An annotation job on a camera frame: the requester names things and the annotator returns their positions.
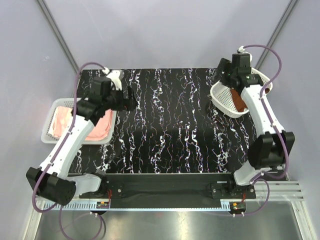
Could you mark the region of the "brown towel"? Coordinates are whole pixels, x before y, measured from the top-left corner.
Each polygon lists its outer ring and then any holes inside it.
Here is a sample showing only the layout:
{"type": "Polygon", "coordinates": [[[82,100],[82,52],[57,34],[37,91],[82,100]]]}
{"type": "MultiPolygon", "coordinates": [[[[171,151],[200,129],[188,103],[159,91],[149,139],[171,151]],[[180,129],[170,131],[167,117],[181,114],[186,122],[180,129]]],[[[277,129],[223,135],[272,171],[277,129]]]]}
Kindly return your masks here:
{"type": "Polygon", "coordinates": [[[265,110],[261,98],[266,99],[266,95],[272,90],[272,86],[263,88],[261,85],[251,85],[244,87],[241,93],[237,90],[231,89],[232,101],[238,112],[244,112],[245,109],[249,110],[251,114],[262,114],[265,110]]]}

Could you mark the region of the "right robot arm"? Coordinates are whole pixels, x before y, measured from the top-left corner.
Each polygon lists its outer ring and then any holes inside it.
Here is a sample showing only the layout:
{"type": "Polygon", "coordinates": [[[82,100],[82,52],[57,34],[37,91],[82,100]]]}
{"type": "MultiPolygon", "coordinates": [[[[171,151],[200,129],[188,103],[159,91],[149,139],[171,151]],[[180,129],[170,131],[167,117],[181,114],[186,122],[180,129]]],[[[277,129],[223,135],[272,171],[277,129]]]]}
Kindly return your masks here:
{"type": "Polygon", "coordinates": [[[210,89],[216,108],[234,119],[249,113],[255,127],[256,140],[248,148],[247,161],[228,181],[228,195],[235,199],[258,177],[286,166],[295,142],[294,133],[285,131],[267,99],[267,92],[273,88],[271,81],[251,66],[251,59],[247,52],[237,52],[231,60],[221,58],[210,89]]]}

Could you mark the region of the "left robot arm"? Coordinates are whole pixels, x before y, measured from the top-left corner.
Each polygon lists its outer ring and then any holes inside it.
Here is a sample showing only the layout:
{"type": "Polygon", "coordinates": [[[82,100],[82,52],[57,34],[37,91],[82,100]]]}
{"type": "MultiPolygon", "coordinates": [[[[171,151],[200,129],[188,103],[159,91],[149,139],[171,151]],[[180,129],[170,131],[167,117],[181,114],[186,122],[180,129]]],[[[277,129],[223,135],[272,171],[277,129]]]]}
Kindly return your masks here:
{"type": "Polygon", "coordinates": [[[33,190],[32,204],[36,196],[54,204],[66,206],[74,197],[92,193],[103,198],[108,186],[102,176],[86,173],[69,177],[71,164],[88,134],[107,110],[133,111],[138,102],[133,89],[127,87],[128,97],[124,97],[119,77],[97,77],[91,83],[86,97],[77,100],[72,110],[71,123],[62,134],[49,156],[38,168],[30,167],[26,178],[33,190]]]}

